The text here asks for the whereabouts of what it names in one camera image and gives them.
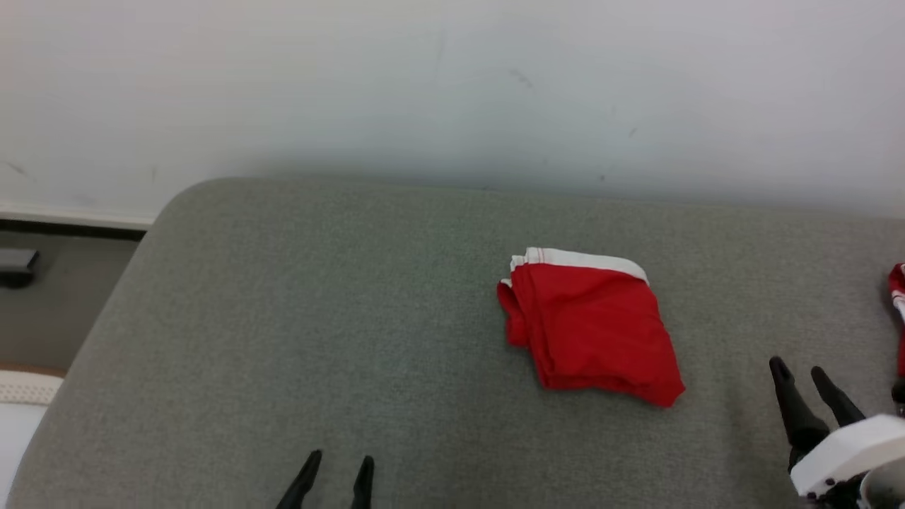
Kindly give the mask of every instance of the folded cloth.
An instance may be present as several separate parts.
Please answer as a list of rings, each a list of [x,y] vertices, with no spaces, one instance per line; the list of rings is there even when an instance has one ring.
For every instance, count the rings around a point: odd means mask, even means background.
[[[899,310],[905,321],[905,264],[896,264],[890,272],[890,292],[892,305]],[[899,377],[905,378],[905,332],[899,339]]]
[[[510,344],[528,348],[541,385],[596,387],[670,407],[685,390],[657,300],[638,264],[529,247],[497,286]]]

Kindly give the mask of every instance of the black object on floor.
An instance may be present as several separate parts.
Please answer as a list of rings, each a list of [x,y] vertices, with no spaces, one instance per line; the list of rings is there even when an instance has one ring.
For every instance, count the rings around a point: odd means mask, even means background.
[[[0,249],[0,286],[24,288],[34,279],[34,249]]]
[[[305,495],[314,486],[314,478],[318,475],[320,468],[320,459],[323,453],[320,449],[312,451],[305,461],[305,465],[301,467],[299,474],[295,476],[286,494],[277,504],[277,509],[298,509]],[[352,491],[355,497],[352,499],[352,509],[370,509],[371,507],[371,486],[374,483],[374,458],[365,456],[361,468],[358,469],[358,476],[355,479],[355,486]]]

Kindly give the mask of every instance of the gray floor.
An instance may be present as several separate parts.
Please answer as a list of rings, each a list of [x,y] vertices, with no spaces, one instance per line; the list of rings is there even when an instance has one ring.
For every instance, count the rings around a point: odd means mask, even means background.
[[[0,288],[0,363],[67,370],[137,246],[0,231],[0,247],[41,252],[30,286]]]

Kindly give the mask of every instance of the gray fabric surface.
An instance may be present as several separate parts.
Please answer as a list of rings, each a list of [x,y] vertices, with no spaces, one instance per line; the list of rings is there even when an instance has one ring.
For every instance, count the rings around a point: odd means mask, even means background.
[[[676,406],[543,390],[495,284],[528,245],[622,256]],[[795,507],[767,360],[890,412],[905,223],[320,181],[220,180],[158,219],[47,412],[11,507]]]

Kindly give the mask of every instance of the white wall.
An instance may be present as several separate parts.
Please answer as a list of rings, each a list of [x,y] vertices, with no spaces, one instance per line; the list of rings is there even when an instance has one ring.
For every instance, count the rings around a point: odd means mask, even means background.
[[[274,160],[905,216],[905,2],[3,0],[0,160],[85,222]]]

